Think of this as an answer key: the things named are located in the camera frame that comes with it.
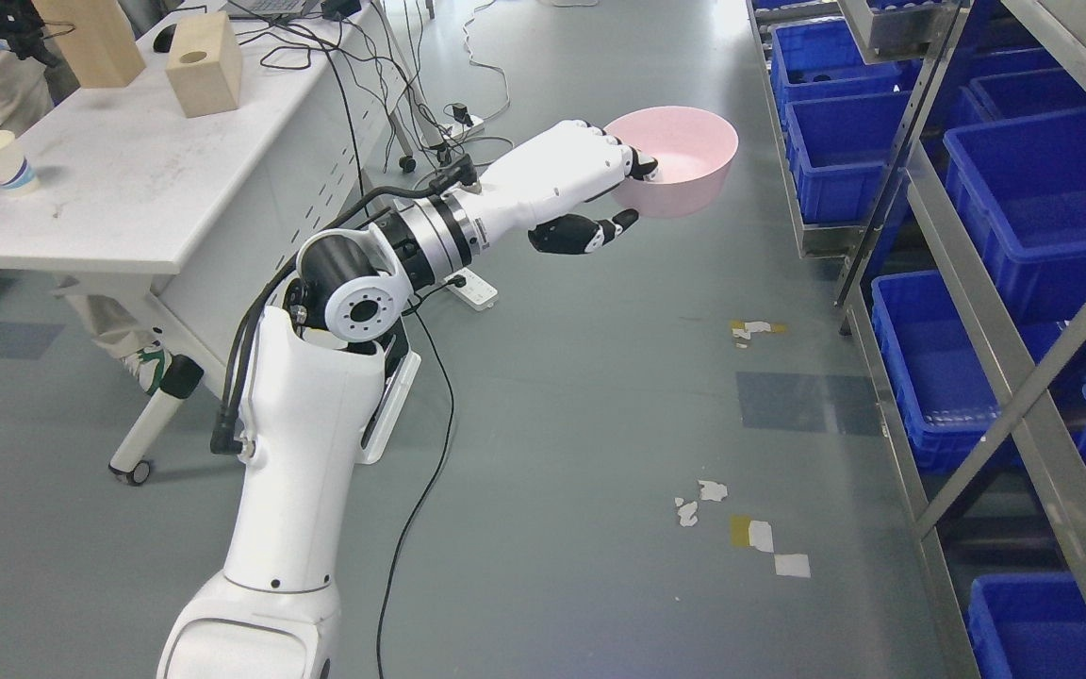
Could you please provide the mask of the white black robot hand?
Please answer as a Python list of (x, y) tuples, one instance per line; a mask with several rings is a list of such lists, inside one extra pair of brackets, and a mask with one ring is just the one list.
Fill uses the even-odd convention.
[(592, 221), (573, 209), (611, 192), (626, 179), (651, 181), (659, 162), (585, 121), (565, 120), (535, 135), (480, 175), (479, 192), (456, 194), (477, 232), (477, 250), (525, 229), (544, 254), (585, 255), (626, 232), (639, 218), (626, 209)]

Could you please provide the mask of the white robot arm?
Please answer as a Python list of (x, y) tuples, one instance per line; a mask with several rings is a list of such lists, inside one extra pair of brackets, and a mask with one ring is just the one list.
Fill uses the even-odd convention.
[(327, 678), (337, 543), (354, 467), (376, 456), (420, 359), (402, 315), (469, 265), (462, 156), (424, 190), (378, 188), (272, 276), (239, 323), (211, 447), (244, 463), (219, 571), (173, 624), (159, 678)]

